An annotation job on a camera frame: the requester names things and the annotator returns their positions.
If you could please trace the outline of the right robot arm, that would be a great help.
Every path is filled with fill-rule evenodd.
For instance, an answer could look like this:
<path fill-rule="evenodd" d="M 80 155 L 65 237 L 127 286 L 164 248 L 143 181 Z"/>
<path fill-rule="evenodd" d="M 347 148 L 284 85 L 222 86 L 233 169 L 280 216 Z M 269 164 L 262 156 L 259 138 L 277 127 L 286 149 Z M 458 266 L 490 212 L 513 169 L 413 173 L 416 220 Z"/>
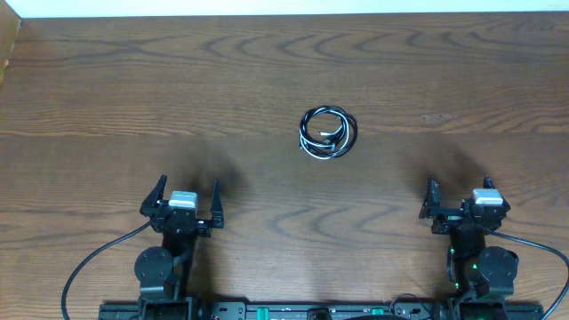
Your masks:
<path fill-rule="evenodd" d="M 441 309 L 450 319 L 504 319 L 505 298 L 514 293 L 519 258 L 485 237 L 501 226 L 510 206 L 486 176 L 458 208 L 444 208 L 439 184 L 427 179 L 419 217 L 432 221 L 431 232 L 450 237 L 447 272 L 456 295 Z"/>

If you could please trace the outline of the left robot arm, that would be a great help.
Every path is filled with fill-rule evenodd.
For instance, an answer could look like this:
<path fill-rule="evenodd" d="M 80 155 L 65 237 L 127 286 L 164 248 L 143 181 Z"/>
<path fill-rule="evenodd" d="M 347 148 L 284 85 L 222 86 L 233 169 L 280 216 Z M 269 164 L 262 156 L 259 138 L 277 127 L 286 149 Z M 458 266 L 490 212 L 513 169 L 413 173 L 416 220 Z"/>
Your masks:
<path fill-rule="evenodd" d="M 174 191 L 164 198 L 166 176 L 143 200 L 140 213 L 163 237 L 162 244 L 144 250 L 135 261 L 134 274 L 140 281 L 137 319 L 203 320 L 211 309 L 201 298 L 187 293 L 196 241 L 210 237 L 215 228 L 224 227 L 220 184 L 213 183 L 211 217 L 197 216 L 198 196 L 194 192 Z"/>

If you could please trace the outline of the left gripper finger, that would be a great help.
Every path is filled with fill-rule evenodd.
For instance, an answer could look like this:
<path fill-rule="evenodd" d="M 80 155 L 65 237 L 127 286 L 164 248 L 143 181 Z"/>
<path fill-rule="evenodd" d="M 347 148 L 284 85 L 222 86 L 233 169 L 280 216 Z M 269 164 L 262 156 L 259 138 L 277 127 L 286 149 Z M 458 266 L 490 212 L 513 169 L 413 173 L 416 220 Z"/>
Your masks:
<path fill-rule="evenodd" d="M 150 191 L 147 197 L 140 205 L 140 213 L 148 218 L 154 217 L 161 207 L 161 201 L 164 198 L 164 189 L 167 182 L 167 176 L 162 175 L 155 187 Z"/>
<path fill-rule="evenodd" d="M 217 180 L 213 183 L 210 212 L 212 215 L 212 226 L 214 228 L 224 228 L 224 212 L 220 199 L 220 183 Z"/>

